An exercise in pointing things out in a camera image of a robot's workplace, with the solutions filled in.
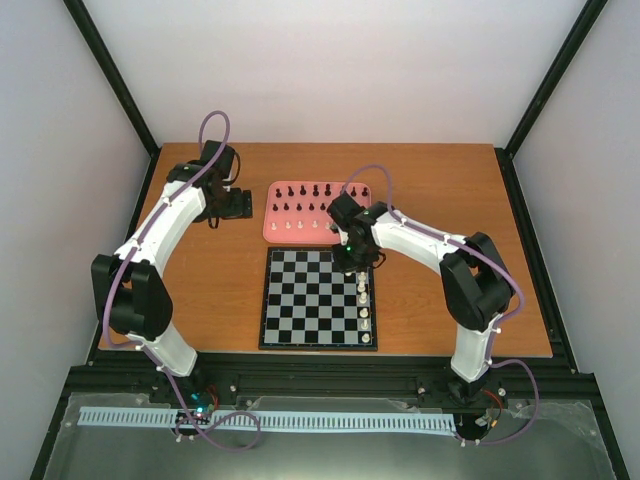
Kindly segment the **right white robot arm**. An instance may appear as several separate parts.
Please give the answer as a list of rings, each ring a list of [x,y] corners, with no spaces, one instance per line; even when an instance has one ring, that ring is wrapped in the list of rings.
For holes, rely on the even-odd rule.
[[[447,310],[456,322],[456,343],[448,381],[454,401],[465,404],[484,387],[500,324],[511,299],[521,291],[491,238],[443,232],[377,202],[369,208],[349,194],[334,199],[327,212],[340,240],[332,246],[334,264],[344,273],[361,273],[394,251],[439,275]]]

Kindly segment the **black white chessboard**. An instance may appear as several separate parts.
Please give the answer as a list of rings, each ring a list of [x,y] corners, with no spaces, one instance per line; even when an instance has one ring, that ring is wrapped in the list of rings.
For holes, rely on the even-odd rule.
[[[329,248],[270,247],[262,301],[261,350],[378,350],[373,270],[365,281],[368,301],[358,302],[358,274],[346,275]],[[367,308],[369,316],[359,311]],[[362,330],[363,320],[369,329]],[[368,333],[370,342],[362,342]]]

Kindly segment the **black aluminium frame rail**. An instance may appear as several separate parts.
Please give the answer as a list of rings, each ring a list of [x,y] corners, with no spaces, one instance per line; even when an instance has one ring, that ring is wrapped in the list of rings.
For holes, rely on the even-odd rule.
[[[490,374],[486,386],[469,399],[461,398],[443,357],[377,357],[278,354],[204,354],[193,380],[178,382],[193,406],[217,399],[238,406],[244,400],[287,396],[302,398],[383,398],[411,406],[462,411],[489,403],[504,389],[510,400],[580,400],[601,407],[603,400],[591,374],[569,368],[564,360],[531,359],[526,374],[506,366]]]

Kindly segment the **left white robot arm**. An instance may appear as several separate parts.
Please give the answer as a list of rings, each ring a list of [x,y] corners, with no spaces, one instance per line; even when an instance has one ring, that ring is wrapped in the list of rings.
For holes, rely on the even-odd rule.
[[[91,264],[96,312],[107,345],[146,352],[156,367],[175,376],[172,388],[186,402],[201,400],[208,378],[195,369],[197,352],[172,321],[173,302],[163,282],[166,265],[196,223],[217,229],[223,220],[252,215],[250,191],[236,186],[241,157],[230,145],[208,140],[199,158],[175,165],[161,196],[132,236],[112,255]]]

